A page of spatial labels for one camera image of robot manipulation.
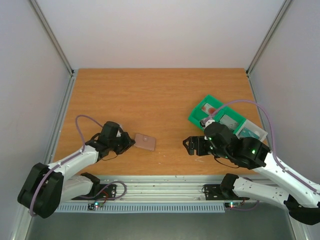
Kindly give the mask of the aluminium table edge rail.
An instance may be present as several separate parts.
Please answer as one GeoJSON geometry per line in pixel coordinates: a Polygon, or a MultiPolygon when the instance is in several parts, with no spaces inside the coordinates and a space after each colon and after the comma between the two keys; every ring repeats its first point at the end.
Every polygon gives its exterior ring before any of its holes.
{"type": "Polygon", "coordinates": [[[277,204],[286,201],[289,193],[281,187],[262,179],[236,179],[231,190],[221,187],[220,175],[121,175],[102,176],[101,184],[116,184],[116,197],[127,202],[190,202],[206,201],[202,187],[217,184],[223,194],[235,194],[249,201],[277,204]]]}

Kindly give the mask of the red white cards stack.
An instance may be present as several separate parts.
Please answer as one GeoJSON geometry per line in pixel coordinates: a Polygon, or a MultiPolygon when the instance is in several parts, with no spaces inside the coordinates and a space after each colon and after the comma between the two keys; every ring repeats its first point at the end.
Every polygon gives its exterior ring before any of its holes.
{"type": "Polygon", "coordinates": [[[215,111],[216,108],[210,105],[209,103],[204,103],[201,108],[200,108],[207,116],[212,115],[215,111]]]}

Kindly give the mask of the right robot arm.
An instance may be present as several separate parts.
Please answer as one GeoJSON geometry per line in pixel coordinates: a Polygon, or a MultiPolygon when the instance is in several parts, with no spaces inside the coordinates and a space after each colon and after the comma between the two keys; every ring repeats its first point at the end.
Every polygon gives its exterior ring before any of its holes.
{"type": "Polygon", "coordinates": [[[290,168],[259,139],[238,138],[227,126],[210,121],[203,136],[189,136],[182,144],[190,156],[223,158],[276,184],[263,185],[227,173],[219,186],[225,200],[254,199],[286,210],[293,219],[305,225],[320,222],[319,184],[290,168]]]}

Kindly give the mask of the white translucent bin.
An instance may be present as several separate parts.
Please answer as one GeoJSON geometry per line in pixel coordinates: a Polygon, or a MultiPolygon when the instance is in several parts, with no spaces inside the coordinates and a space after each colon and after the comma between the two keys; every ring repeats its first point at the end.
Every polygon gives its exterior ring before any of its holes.
{"type": "Polygon", "coordinates": [[[268,133],[250,120],[246,119],[235,135],[238,138],[251,137],[263,142],[268,133]]]}

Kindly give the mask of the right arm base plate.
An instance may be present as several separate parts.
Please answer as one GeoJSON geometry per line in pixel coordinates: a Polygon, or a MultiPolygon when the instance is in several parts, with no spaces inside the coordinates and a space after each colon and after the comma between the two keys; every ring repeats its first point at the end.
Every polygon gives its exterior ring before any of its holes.
{"type": "Polygon", "coordinates": [[[222,193],[219,184],[205,184],[201,192],[204,194],[206,201],[242,201],[250,199],[248,197],[238,197],[234,193],[222,193]]]}

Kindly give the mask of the green bin far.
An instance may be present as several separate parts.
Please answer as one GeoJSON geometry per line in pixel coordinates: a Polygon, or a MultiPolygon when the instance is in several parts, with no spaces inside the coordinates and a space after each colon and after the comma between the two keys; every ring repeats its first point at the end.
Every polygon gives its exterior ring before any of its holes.
{"type": "Polygon", "coordinates": [[[219,108],[220,106],[223,105],[223,103],[221,101],[219,101],[218,99],[214,98],[211,95],[207,95],[203,100],[200,101],[200,103],[191,111],[191,114],[188,117],[188,120],[194,124],[196,127],[198,127],[199,129],[203,129],[200,125],[200,121],[207,118],[208,116],[201,110],[201,106],[204,103],[209,103],[210,105],[212,105],[213,107],[215,107],[216,109],[219,108]]]}

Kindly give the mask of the left controller board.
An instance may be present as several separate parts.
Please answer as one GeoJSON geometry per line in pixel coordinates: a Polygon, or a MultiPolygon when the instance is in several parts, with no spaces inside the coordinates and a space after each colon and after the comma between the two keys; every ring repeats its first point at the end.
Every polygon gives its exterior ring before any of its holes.
{"type": "Polygon", "coordinates": [[[95,211],[95,210],[97,210],[97,209],[99,209],[99,208],[102,208],[103,206],[104,206],[104,204],[101,203],[101,202],[89,203],[89,204],[87,205],[87,209],[88,209],[89,211],[95,211]]]}

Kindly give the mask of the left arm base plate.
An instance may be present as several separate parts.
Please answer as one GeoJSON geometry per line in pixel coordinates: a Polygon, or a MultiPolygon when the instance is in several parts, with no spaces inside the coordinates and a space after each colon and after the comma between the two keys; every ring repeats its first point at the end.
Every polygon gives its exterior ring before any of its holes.
{"type": "Polygon", "coordinates": [[[117,185],[116,184],[100,184],[98,188],[98,193],[93,195],[93,193],[89,193],[85,195],[85,197],[77,196],[72,198],[73,201],[92,201],[92,200],[99,200],[105,199],[112,199],[116,197],[117,194],[117,185]]]}

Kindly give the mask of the teal cards stack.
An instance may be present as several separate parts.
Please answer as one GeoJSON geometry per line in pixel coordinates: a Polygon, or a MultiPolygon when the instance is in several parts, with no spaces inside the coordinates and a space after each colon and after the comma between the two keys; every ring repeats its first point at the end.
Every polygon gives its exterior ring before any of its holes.
{"type": "Polygon", "coordinates": [[[258,130],[251,130],[251,129],[249,129],[249,128],[246,128],[246,127],[244,127],[242,130],[241,130],[241,132],[240,132],[240,134],[239,134],[239,136],[241,137],[241,138],[248,138],[248,137],[251,137],[251,138],[255,138],[255,139],[260,139],[260,132],[258,131],[258,130]]]}

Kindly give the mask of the right controller board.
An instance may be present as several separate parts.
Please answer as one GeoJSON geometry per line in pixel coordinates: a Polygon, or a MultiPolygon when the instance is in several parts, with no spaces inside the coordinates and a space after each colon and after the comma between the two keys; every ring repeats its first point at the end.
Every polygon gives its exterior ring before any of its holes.
{"type": "Polygon", "coordinates": [[[224,206],[225,206],[226,208],[228,208],[228,209],[239,208],[239,207],[241,207],[242,205],[243,205],[242,202],[233,202],[233,201],[231,201],[231,202],[225,202],[225,203],[224,203],[224,206]]]}

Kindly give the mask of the green bin middle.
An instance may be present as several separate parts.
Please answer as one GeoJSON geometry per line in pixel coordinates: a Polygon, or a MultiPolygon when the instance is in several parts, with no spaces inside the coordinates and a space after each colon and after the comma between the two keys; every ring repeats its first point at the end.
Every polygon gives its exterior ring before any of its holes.
{"type": "Polygon", "coordinates": [[[237,137],[241,127],[247,120],[244,116],[230,107],[224,107],[216,115],[218,122],[227,126],[237,137]]]}

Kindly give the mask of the aluminium corner post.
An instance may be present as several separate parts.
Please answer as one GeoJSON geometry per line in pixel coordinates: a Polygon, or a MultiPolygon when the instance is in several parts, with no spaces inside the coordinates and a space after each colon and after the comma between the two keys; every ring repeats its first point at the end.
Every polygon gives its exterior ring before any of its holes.
{"type": "Polygon", "coordinates": [[[51,43],[53,44],[55,50],[57,51],[60,59],[62,60],[66,70],[68,71],[69,75],[72,76],[74,74],[74,69],[71,67],[71,64],[69,60],[67,59],[58,39],[56,38],[44,12],[42,11],[40,4],[38,3],[37,0],[28,0],[30,6],[35,12],[35,15],[39,19],[42,27],[44,28],[46,34],[48,35],[51,43]]]}
{"type": "Polygon", "coordinates": [[[284,0],[275,15],[270,27],[268,28],[261,44],[259,45],[252,61],[250,62],[248,68],[246,69],[245,73],[246,76],[249,78],[251,73],[253,72],[254,68],[256,67],[257,63],[259,62],[260,58],[262,57],[265,49],[267,48],[268,44],[270,43],[272,37],[277,31],[277,28],[281,24],[282,20],[284,19],[286,13],[288,12],[289,8],[291,7],[293,0],[284,0]]]}

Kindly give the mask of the green bin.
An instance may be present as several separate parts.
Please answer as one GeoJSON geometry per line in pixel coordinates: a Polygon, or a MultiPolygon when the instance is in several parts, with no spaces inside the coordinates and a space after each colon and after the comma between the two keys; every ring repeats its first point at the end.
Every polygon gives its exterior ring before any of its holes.
{"type": "Polygon", "coordinates": [[[216,109],[219,108],[220,106],[223,105],[223,103],[221,101],[219,101],[218,99],[214,98],[211,95],[207,95],[203,100],[200,101],[200,103],[191,111],[191,114],[188,117],[188,120],[194,124],[196,127],[198,127],[199,129],[203,129],[200,125],[200,121],[207,118],[208,116],[201,110],[201,106],[204,103],[209,103],[210,105],[212,105],[213,107],[215,107],[216,109]]]}
{"type": "Polygon", "coordinates": [[[218,122],[227,126],[237,137],[241,127],[247,120],[244,116],[230,107],[224,107],[216,115],[218,122]]]}

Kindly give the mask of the aluminium corner post right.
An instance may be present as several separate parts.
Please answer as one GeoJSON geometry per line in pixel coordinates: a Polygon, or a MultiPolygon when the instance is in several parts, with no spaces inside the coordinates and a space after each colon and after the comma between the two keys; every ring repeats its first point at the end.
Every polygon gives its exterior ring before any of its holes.
{"type": "Polygon", "coordinates": [[[267,48],[268,44],[270,43],[272,37],[277,31],[277,28],[281,24],[282,20],[284,19],[286,13],[288,12],[289,8],[291,7],[293,0],[284,0],[275,15],[270,27],[268,28],[261,44],[259,45],[252,61],[250,62],[248,68],[246,69],[245,73],[246,76],[249,78],[251,73],[253,72],[254,68],[256,67],[257,63],[259,62],[260,58],[262,57],[265,49],[267,48]]]}

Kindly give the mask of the controller board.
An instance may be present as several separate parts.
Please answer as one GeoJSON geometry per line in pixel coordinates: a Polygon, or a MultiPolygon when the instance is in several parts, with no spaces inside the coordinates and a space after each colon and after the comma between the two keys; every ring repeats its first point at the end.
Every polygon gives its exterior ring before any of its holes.
{"type": "Polygon", "coordinates": [[[225,206],[226,208],[228,208],[228,209],[239,208],[239,207],[241,207],[242,205],[243,205],[242,202],[233,202],[233,201],[231,201],[231,202],[225,202],[225,203],[224,203],[224,206],[225,206]]]}
{"type": "Polygon", "coordinates": [[[87,209],[88,209],[89,211],[95,211],[95,210],[97,210],[97,209],[99,209],[99,208],[102,208],[103,206],[104,206],[104,204],[101,203],[101,202],[89,203],[89,204],[87,205],[87,209]]]}

